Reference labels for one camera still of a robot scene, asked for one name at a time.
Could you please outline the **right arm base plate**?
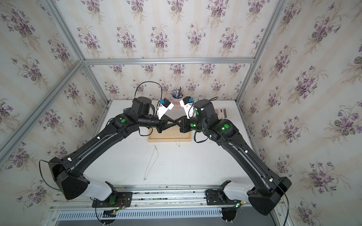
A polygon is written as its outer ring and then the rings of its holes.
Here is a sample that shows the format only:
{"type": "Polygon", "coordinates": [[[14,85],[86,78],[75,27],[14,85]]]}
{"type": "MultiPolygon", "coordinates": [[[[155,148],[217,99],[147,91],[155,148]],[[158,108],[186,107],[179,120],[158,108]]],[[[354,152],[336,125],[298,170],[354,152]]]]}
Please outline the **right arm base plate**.
{"type": "Polygon", "coordinates": [[[236,206],[238,203],[244,203],[240,200],[231,200],[223,192],[213,189],[205,191],[206,204],[211,205],[233,205],[236,206]]]}

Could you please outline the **wooden jewelry display stand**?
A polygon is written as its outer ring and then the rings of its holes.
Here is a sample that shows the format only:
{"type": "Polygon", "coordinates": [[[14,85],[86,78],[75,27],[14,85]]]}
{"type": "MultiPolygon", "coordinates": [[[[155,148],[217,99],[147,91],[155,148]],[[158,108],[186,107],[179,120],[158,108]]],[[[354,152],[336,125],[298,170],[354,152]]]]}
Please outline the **wooden jewelry display stand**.
{"type": "Polygon", "coordinates": [[[152,132],[147,138],[149,143],[170,143],[170,142],[190,142],[191,132],[180,133],[180,128],[177,126],[171,127],[162,133],[157,131],[152,132]]]}

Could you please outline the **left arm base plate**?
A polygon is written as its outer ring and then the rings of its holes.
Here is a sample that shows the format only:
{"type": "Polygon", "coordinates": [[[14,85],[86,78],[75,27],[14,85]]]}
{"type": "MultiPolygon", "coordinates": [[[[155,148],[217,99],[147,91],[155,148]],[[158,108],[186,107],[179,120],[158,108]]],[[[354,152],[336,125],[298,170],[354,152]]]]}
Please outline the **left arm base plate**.
{"type": "Polygon", "coordinates": [[[125,208],[130,207],[132,202],[132,192],[112,193],[109,198],[104,201],[95,199],[92,203],[92,208],[125,208]]]}

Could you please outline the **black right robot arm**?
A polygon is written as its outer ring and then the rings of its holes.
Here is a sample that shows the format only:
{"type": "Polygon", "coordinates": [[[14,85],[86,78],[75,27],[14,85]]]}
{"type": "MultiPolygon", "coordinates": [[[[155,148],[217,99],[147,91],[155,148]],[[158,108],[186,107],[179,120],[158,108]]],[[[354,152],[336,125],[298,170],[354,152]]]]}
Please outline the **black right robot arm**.
{"type": "Polygon", "coordinates": [[[292,182],[273,172],[247,144],[238,128],[228,119],[219,119],[210,100],[180,101],[185,116],[176,120],[181,132],[203,133],[226,150],[247,173],[254,187],[247,191],[248,201],[262,215],[268,215],[285,196],[292,182]]]}

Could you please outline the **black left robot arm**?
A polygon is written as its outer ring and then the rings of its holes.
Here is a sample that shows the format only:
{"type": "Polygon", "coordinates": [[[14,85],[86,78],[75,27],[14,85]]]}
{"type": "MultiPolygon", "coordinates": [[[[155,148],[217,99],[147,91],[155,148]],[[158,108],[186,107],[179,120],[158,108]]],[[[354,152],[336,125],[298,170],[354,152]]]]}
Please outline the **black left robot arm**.
{"type": "Polygon", "coordinates": [[[87,177],[85,170],[113,145],[127,138],[140,127],[155,128],[159,133],[174,126],[173,120],[165,115],[173,108],[167,99],[155,108],[146,97],[134,98],[132,106],[111,118],[103,130],[94,138],[62,159],[54,157],[49,168],[54,182],[67,200],[86,196],[109,205],[115,205],[118,192],[109,182],[98,182],[87,177]]]}

